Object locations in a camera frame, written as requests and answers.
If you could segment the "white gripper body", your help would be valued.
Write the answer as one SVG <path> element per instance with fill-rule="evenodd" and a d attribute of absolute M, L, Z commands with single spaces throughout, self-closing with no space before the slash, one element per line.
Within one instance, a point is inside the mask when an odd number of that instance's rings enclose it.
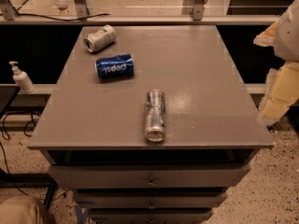
<path fill-rule="evenodd" d="M 278 20 L 274 52 L 285 61 L 299 61 L 299 0 L 294 0 Z"/>

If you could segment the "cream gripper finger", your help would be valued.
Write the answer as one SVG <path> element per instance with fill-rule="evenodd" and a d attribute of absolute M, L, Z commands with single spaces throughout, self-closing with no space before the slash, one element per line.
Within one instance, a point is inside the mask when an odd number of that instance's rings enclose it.
<path fill-rule="evenodd" d="M 261 47 L 273 47 L 275 45 L 276 29 L 278 22 L 272 23 L 263 32 L 258 34 L 254 39 L 253 43 Z"/>
<path fill-rule="evenodd" d="M 299 99 L 299 62 L 285 62 L 271 68 L 265 81 L 265 94 L 259 104 L 258 121 L 264 126 L 278 122 Z"/>

